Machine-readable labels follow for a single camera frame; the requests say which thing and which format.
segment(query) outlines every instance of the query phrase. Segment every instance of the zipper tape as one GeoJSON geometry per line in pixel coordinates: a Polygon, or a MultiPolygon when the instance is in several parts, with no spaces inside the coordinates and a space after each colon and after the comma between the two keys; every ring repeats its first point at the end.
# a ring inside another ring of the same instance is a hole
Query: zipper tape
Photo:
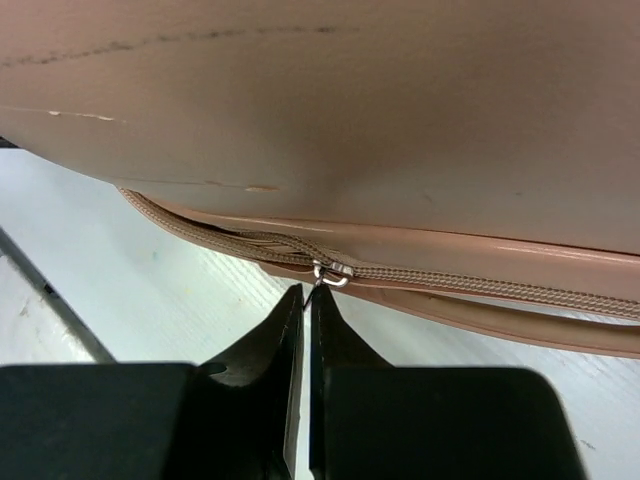
{"type": "Polygon", "coordinates": [[[516,302],[533,303],[600,315],[640,319],[640,302],[585,292],[561,290],[488,278],[387,267],[350,258],[340,252],[294,235],[247,230],[222,230],[171,213],[143,195],[120,189],[143,215],[165,230],[203,247],[243,259],[309,267],[339,263],[351,267],[354,280],[371,280],[415,286],[426,291],[453,291],[516,302]]]}

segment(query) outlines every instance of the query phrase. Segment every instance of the zipper pull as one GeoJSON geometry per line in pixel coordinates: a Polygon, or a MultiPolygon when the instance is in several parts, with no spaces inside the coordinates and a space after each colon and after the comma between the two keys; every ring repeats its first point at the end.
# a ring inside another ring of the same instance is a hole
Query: zipper pull
{"type": "Polygon", "coordinates": [[[314,260],[313,275],[316,277],[316,282],[313,284],[313,288],[311,288],[311,292],[309,292],[309,296],[304,302],[304,306],[302,307],[303,311],[306,311],[309,307],[311,297],[313,297],[313,292],[315,292],[316,288],[320,285],[329,285],[335,288],[342,288],[346,286],[353,278],[353,267],[339,262],[331,262],[326,265],[318,260],[314,260]],[[331,280],[330,278],[327,278],[327,274],[338,276],[340,279],[331,280]]]}

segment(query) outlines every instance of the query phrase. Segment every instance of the white table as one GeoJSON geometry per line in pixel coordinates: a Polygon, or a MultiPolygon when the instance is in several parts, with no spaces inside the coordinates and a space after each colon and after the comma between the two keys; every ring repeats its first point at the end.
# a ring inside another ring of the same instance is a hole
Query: white table
{"type": "MultiPolygon", "coordinates": [[[[112,186],[23,151],[0,151],[0,226],[122,361],[202,362],[264,318],[290,284],[173,237],[112,186]]],[[[520,345],[338,297],[349,323],[394,364],[537,370],[559,392],[591,478],[639,477],[640,361],[520,345]]],[[[298,478],[310,478],[303,470],[298,478]]]]}

